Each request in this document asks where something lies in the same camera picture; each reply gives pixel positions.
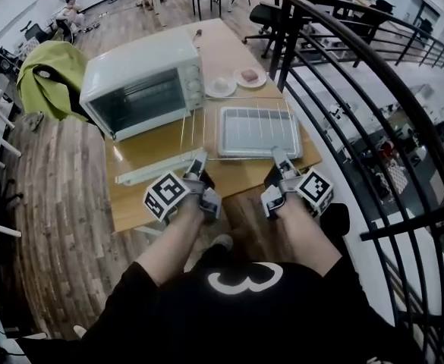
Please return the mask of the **person's right forearm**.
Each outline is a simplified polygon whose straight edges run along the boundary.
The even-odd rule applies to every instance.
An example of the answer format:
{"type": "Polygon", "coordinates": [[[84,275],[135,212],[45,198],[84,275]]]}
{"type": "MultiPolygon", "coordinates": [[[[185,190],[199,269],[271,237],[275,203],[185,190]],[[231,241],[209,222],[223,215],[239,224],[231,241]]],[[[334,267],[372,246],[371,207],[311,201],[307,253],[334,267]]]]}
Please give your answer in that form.
{"type": "Polygon", "coordinates": [[[342,254],[314,221],[302,199],[295,193],[287,193],[276,214],[282,221],[296,262],[324,277],[342,254]]]}

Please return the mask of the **white toaster oven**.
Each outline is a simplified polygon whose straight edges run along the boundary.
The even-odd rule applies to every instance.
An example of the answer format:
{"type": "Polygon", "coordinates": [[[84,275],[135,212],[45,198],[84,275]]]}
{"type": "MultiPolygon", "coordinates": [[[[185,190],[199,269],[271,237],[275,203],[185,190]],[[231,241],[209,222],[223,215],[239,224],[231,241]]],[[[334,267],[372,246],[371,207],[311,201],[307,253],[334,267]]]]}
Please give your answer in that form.
{"type": "Polygon", "coordinates": [[[194,38],[176,28],[90,59],[79,103],[108,138],[120,142],[181,120],[200,108],[204,97],[202,60],[194,38]],[[199,77],[189,74],[194,65],[200,67],[199,77]],[[199,105],[190,101],[190,80],[201,82],[199,105]]]}

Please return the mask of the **green cloth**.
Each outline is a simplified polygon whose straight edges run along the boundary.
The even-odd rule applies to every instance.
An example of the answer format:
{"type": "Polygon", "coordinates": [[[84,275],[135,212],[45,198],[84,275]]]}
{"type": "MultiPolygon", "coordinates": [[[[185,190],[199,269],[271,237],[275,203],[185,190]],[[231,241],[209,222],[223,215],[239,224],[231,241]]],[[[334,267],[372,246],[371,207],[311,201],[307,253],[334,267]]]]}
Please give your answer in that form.
{"type": "Polygon", "coordinates": [[[35,66],[46,65],[59,72],[68,84],[72,110],[68,116],[90,123],[92,120],[79,103],[87,62],[85,54],[69,42],[46,41],[38,45],[24,60],[17,78],[17,91],[24,111],[27,114],[41,112],[32,103],[32,75],[35,66]]]}

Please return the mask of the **person's left forearm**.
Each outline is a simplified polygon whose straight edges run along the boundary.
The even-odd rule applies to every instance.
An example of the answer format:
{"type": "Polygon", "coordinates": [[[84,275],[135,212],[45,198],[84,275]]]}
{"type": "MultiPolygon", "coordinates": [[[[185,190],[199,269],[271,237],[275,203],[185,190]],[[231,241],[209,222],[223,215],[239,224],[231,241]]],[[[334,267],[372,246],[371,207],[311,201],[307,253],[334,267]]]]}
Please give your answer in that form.
{"type": "Polygon", "coordinates": [[[157,286],[183,272],[203,221],[199,197],[186,196],[166,229],[135,260],[157,286]]]}

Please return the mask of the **silver baking tray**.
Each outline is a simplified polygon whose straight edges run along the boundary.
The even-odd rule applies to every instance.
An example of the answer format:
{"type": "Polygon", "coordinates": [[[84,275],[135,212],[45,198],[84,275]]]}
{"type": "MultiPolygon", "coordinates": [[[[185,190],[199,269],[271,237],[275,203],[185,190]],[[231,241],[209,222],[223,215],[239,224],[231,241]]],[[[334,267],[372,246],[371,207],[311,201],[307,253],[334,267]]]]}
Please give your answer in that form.
{"type": "Polygon", "coordinates": [[[280,108],[224,107],[217,131],[221,157],[270,158],[275,146],[290,159],[303,156],[298,120],[280,108]]]}

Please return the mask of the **wire oven rack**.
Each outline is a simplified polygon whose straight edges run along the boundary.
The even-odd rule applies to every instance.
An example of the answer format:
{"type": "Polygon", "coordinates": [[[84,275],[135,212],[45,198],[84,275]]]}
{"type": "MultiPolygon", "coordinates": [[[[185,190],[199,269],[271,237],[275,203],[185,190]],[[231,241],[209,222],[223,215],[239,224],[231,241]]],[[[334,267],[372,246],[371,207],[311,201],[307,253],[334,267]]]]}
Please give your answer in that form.
{"type": "Polygon", "coordinates": [[[275,147],[290,159],[304,152],[298,118],[283,98],[206,97],[182,121],[182,161],[200,150],[211,161],[260,160],[271,158],[275,147]]]}

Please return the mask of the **person's black shirt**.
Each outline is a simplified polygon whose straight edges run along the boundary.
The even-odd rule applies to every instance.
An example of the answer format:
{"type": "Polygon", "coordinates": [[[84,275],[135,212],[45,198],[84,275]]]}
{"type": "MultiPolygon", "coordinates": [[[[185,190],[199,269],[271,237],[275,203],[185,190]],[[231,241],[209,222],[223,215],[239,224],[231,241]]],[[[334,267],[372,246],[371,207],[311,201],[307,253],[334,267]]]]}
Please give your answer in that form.
{"type": "Polygon", "coordinates": [[[21,338],[31,364],[421,364],[355,270],[295,263],[195,268],[163,285],[137,263],[79,340],[21,338]]]}

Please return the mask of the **black metal railing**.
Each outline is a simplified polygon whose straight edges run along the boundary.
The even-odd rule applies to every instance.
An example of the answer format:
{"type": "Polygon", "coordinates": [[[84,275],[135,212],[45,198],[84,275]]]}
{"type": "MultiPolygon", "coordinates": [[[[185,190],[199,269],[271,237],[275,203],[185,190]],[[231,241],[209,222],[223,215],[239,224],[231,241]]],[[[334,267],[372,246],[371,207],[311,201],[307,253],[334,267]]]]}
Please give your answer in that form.
{"type": "Polygon", "coordinates": [[[358,5],[277,1],[269,72],[316,133],[368,298],[420,362],[444,364],[444,142],[424,86],[348,19],[358,5]]]}

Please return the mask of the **white oven glass door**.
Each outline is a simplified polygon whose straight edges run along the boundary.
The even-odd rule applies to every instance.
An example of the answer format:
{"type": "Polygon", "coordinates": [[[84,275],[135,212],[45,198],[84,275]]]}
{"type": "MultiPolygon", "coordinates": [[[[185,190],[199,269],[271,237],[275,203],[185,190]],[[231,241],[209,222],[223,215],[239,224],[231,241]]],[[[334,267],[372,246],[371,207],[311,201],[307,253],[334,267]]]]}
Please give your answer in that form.
{"type": "Polygon", "coordinates": [[[111,143],[115,184],[133,186],[187,168],[205,146],[206,119],[206,110],[197,109],[179,121],[111,143]]]}

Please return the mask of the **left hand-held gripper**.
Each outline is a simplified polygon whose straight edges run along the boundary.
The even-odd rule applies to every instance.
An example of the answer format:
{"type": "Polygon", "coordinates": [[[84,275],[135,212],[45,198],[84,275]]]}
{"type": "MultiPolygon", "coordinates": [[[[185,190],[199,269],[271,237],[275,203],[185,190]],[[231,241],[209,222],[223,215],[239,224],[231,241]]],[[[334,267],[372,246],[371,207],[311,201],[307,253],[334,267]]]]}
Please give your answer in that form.
{"type": "Polygon", "coordinates": [[[199,207],[208,222],[219,219],[222,197],[204,171],[205,165],[206,152],[198,150],[183,177],[168,171],[147,187],[143,204],[157,221],[168,223],[169,217],[188,195],[197,196],[199,207]]]}

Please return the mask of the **white table leg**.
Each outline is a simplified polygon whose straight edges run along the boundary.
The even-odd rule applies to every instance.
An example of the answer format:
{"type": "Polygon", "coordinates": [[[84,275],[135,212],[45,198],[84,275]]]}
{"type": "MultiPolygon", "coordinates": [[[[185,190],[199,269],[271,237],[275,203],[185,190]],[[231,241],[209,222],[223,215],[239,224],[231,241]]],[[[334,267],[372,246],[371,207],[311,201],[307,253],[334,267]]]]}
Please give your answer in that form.
{"type": "Polygon", "coordinates": [[[165,225],[151,222],[146,225],[134,227],[133,230],[152,237],[158,237],[165,230],[165,225]]]}

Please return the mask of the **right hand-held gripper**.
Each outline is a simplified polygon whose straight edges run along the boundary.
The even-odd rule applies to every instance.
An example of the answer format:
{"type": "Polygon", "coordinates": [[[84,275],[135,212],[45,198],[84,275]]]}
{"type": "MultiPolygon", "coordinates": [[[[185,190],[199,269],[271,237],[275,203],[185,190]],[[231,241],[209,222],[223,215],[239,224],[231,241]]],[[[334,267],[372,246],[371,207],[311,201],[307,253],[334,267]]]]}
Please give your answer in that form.
{"type": "Polygon", "coordinates": [[[276,210],[281,208],[288,194],[297,195],[304,202],[313,218],[321,216],[332,202],[332,183],[314,168],[302,174],[279,146],[272,148],[274,166],[264,180],[265,190],[261,202],[265,216],[276,218],[276,210]]]}

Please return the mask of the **white plate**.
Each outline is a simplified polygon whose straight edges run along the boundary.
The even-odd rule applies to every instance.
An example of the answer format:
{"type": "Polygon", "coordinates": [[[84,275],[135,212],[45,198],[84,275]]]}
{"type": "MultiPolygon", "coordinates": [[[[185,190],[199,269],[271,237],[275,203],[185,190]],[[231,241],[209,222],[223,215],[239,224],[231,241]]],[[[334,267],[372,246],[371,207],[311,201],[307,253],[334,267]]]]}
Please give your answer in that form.
{"type": "Polygon", "coordinates": [[[239,86],[242,86],[242,87],[247,88],[247,89],[256,89],[256,88],[259,88],[259,87],[265,85],[265,83],[266,83],[266,72],[264,70],[262,70],[260,68],[256,68],[256,67],[243,67],[243,68],[237,69],[234,72],[234,79],[235,79],[236,83],[239,86]],[[245,82],[241,78],[240,72],[243,71],[243,70],[246,70],[246,69],[254,69],[258,73],[258,75],[259,75],[259,80],[251,82],[251,83],[245,82]]]}
{"type": "Polygon", "coordinates": [[[216,79],[216,78],[214,78],[214,79],[207,81],[205,83],[205,93],[207,96],[212,97],[212,98],[216,98],[216,99],[222,99],[222,98],[226,98],[226,97],[231,96],[235,92],[235,90],[237,89],[237,83],[236,83],[235,79],[233,77],[223,77],[223,78],[225,78],[229,82],[230,88],[224,92],[221,92],[221,93],[216,92],[213,89],[213,81],[216,79]]]}

